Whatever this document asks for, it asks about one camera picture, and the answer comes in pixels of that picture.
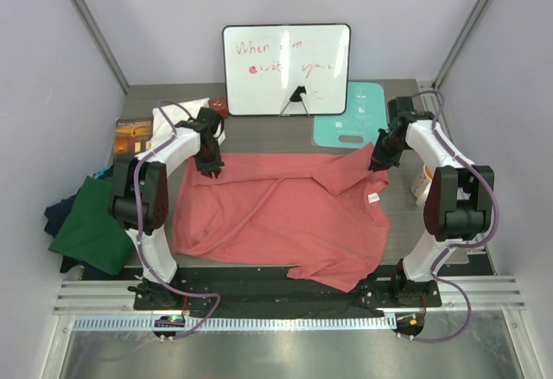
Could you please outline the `teal cutting board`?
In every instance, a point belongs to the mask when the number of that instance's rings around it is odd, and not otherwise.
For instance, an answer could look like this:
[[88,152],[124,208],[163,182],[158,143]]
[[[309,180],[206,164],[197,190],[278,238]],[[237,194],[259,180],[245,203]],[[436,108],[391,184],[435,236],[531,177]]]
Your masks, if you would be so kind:
[[362,148],[375,143],[379,130],[387,124],[384,88],[377,83],[350,81],[346,111],[337,116],[316,116],[313,142],[326,148]]

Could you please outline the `red t shirt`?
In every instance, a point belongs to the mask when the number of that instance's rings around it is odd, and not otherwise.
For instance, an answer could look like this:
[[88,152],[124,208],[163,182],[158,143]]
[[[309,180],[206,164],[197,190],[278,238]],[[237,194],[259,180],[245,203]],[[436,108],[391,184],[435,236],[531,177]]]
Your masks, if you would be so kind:
[[391,222],[372,145],[346,155],[226,153],[218,178],[189,165],[172,223],[177,254],[284,265],[291,279],[351,291],[381,263]]

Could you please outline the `metal wire board stand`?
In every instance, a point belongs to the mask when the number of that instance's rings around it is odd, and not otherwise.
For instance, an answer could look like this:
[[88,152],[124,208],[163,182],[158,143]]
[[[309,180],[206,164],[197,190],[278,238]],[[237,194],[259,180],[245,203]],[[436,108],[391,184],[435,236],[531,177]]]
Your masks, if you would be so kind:
[[288,109],[291,103],[300,103],[302,108],[304,109],[304,112],[307,117],[310,117],[310,114],[308,112],[307,106],[303,101],[303,96],[307,94],[307,89],[304,85],[299,85],[295,88],[295,90],[292,92],[292,94],[289,97],[289,101],[285,104],[285,106],[281,109],[279,116],[284,116],[285,111]]

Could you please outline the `white dry erase board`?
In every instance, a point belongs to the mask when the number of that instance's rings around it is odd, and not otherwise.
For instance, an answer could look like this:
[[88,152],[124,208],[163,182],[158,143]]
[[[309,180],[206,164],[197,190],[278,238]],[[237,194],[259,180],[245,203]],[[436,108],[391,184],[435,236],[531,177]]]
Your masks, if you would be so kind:
[[[232,116],[279,116],[304,85],[310,116],[346,110],[352,30],[346,23],[229,25],[222,30]],[[291,103],[285,116],[303,116]]]

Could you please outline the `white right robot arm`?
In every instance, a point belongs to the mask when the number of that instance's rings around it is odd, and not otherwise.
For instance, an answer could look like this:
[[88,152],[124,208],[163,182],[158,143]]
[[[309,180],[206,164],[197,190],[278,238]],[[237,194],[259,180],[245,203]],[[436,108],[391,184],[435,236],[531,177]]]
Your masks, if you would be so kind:
[[424,232],[392,272],[385,302],[392,306],[435,305],[439,268],[457,249],[476,246],[475,238],[497,229],[499,208],[494,172],[469,160],[442,131],[437,115],[418,111],[411,97],[387,104],[389,122],[380,129],[370,170],[386,171],[404,151],[416,152],[433,175],[423,207]]

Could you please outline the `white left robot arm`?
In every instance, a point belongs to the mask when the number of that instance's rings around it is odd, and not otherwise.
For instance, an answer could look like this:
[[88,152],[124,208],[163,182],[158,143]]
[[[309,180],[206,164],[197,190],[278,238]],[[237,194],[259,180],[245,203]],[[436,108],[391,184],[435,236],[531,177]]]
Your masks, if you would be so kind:
[[181,120],[171,119],[163,108],[157,112],[150,148],[114,161],[108,212],[135,244],[143,277],[157,283],[155,300],[173,309],[182,303],[184,288],[173,281],[178,265],[164,229],[168,177],[189,159],[201,175],[219,176],[224,166],[219,151],[224,118],[208,107],[199,108],[195,115],[184,109]]

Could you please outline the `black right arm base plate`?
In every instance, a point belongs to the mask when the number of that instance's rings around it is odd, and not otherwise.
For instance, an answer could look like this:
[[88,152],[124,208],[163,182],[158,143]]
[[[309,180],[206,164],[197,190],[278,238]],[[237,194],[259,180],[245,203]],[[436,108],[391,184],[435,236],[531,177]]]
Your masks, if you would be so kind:
[[363,280],[359,287],[360,304],[369,309],[442,306],[435,281]]

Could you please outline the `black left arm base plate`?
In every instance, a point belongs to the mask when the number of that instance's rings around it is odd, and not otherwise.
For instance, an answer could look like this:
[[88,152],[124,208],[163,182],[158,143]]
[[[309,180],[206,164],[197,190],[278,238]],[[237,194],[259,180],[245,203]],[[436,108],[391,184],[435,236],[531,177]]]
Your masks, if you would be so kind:
[[185,295],[175,292],[176,289],[184,290],[181,277],[177,275],[167,289],[158,282],[150,281],[145,277],[136,286],[129,286],[127,290],[134,294],[133,308],[138,311],[147,310],[177,310],[187,308],[188,310],[206,311],[216,303],[213,294],[195,294],[187,292]]

